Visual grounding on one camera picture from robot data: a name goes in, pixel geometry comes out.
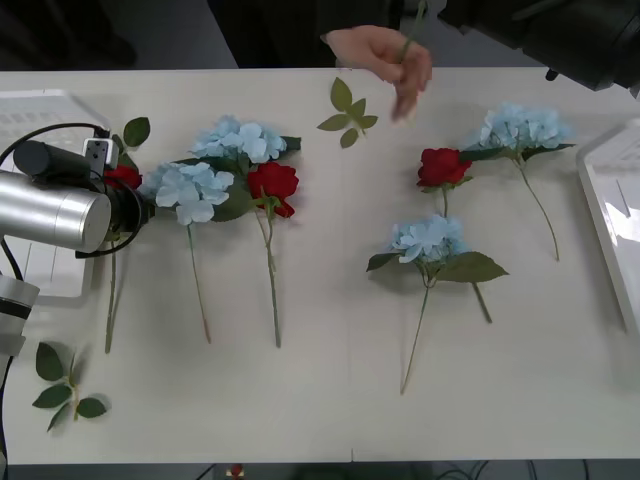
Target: silver cylinder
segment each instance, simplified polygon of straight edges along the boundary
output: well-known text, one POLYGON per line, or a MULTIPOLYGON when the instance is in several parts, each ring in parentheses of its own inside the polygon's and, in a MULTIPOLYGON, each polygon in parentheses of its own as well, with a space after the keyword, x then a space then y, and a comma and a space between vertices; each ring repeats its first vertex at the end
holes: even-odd
POLYGON ((79 252, 95 252, 111 221, 106 195, 38 185, 26 175, 0 173, 0 232, 79 252))

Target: black cable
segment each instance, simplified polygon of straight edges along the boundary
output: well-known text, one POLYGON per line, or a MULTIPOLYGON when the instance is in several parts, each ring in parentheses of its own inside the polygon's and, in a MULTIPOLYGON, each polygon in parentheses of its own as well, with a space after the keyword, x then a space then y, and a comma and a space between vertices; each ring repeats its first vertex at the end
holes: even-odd
POLYGON ((22 276, 22 272, 20 271, 20 265, 18 265, 18 262, 16 262, 16 257, 13 256, 13 253, 9 249, 9 245, 7 245, 7 241, 4 238, 0 242, 0 245, 2 245, 2 251, 7 256, 7 260, 9 260, 9 263, 11 264, 11 269, 13 270, 13 274, 15 275, 16 280, 24 282, 24 277, 22 276))
POLYGON ((0 448, 2 449, 2 455, 4 455, 5 466, 4 473, 2 474, 2 480, 9 478, 9 453, 7 452, 7 441, 4 437, 4 387, 7 385, 7 378, 9 377, 9 367, 13 363, 13 357, 9 357, 7 361, 7 369, 4 372, 4 379, 2 380, 2 386, 0 386, 0 448))
POLYGON ((584 467, 584 480, 591 480, 591 474, 589 473, 589 464, 586 460, 582 461, 582 466, 584 467))
POLYGON ((536 471, 536 465, 533 463, 533 460, 528 460, 527 465, 529 466, 529 478, 538 480, 538 472, 536 471))
POLYGON ((196 478, 196 480, 202 480, 204 478, 204 476, 209 473, 211 470, 213 470, 215 468, 216 464, 212 464, 209 466, 209 468, 207 468, 204 472, 202 472, 200 474, 200 476, 198 478, 196 478))
POLYGON ((109 131, 105 130, 104 128, 98 126, 98 125, 94 125, 92 123, 57 123, 55 125, 49 125, 48 127, 42 127, 39 128, 38 130, 34 130, 31 133, 28 133, 27 135, 25 135, 22 138, 19 138, 18 140, 16 140, 15 142, 13 142, 11 145, 9 145, 6 150, 4 152, 2 152, 2 155, 0 155, 0 166, 4 163, 4 161, 7 159, 7 157, 9 155, 11 155, 11 153, 18 148, 20 145, 22 145, 24 142, 31 140, 33 137, 37 137, 38 135, 42 135, 43 133, 47 133, 47 132, 51 132, 53 130, 60 130, 63 128, 91 128, 94 131, 94 135, 98 138, 109 138, 109 131))
POLYGON ((109 250, 102 250, 102 251, 93 252, 93 253, 76 252, 76 258, 97 258, 97 257, 104 257, 106 255, 114 254, 116 252, 119 252, 129 244, 131 244, 131 242, 133 242, 135 238, 138 236, 138 233, 140 233, 140 229, 142 228, 142 212, 144 211, 142 200, 140 200, 140 197, 135 192, 135 190, 133 190, 133 188, 131 188, 129 185, 127 185, 125 182, 123 182, 119 178, 109 178, 109 180, 120 184, 123 188, 128 190, 129 193, 131 193, 131 195, 133 195, 133 198, 135 198, 136 204, 138 205, 138 223, 136 224, 136 227, 133 229, 133 232, 131 232, 131 235, 129 236, 129 238, 127 238, 124 242, 122 242, 117 247, 113 247, 113 248, 110 248, 109 250))
POLYGON ((478 470, 478 473, 476 473, 476 476, 474 477, 473 480, 480 479, 480 475, 482 475, 482 471, 487 467, 487 465, 489 465, 489 460, 486 460, 482 463, 482 465, 480 466, 480 469, 478 470))

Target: human hand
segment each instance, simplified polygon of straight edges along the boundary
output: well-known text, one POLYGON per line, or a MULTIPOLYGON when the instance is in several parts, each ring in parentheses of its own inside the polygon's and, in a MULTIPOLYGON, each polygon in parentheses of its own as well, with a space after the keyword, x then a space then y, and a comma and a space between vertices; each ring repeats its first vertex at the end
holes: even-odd
POLYGON ((366 68, 396 87, 397 100, 392 118, 409 115, 431 80, 429 51, 411 42, 402 64, 400 55, 407 37, 389 28, 363 25, 334 30, 326 36, 327 44, 347 67, 366 68))

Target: white table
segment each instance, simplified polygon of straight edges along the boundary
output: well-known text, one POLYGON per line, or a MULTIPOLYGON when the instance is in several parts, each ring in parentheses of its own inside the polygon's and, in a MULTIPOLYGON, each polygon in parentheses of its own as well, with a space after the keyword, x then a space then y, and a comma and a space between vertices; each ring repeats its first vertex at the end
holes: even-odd
POLYGON ((450 210, 472 247, 511 276, 482 286, 485 323, 467 286, 433 292, 404 397, 422 291, 413 272, 369 277, 391 226, 437 208, 415 187, 422 149, 452 146, 502 101, 559 108, 578 143, 637 116, 620 89, 593 93, 538 69, 443 69, 415 121, 392 126, 390 86, 338 73, 381 117, 342 151, 315 127, 334 113, 336 71, 0 74, 0 89, 63 88, 113 126, 149 116, 135 154, 143 170, 186 158, 194 135, 233 113, 303 137, 298 213, 277 226, 283 348, 272 337, 265 252, 255 219, 197 228, 213 345, 205 343, 186 232, 145 227, 119 256, 126 270, 112 353, 104 330, 109 262, 93 294, 40 307, 5 398, 12 464, 640 457, 640 349, 621 327, 570 150, 540 157, 530 177, 560 242, 507 161, 474 165, 450 210), (40 340, 88 352, 82 394, 112 405, 96 422, 46 434, 31 402, 40 340))

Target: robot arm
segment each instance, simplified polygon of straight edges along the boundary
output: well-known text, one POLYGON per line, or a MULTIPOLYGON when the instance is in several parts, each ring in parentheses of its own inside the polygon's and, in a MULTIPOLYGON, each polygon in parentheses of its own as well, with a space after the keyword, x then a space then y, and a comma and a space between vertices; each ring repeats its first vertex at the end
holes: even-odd
MULTIPOLYGON (((105 136, 103 131, 87 139, 84 155, 26 139, 10 146, 0 163, 13 152, 23 174, 0 172, 0 240, 9 235, 69 248, 78 258, 107 255, 125 246, 98 251, 108 231, 131 232, 130 243, 149 212, 136 191, 105 182, 104 171, 117 167, 119 153, 105 136)), ((11 259, 8 247, 5 253, 11 259)), ((0 275, 0 355, 19 353, 22 329, 39 293, 21 276, 19 268, 16 279, 0 275)))
POLYGON ((440 19, 476 29, 592 89, 640 86, 640 0, 449 0, 440 19))

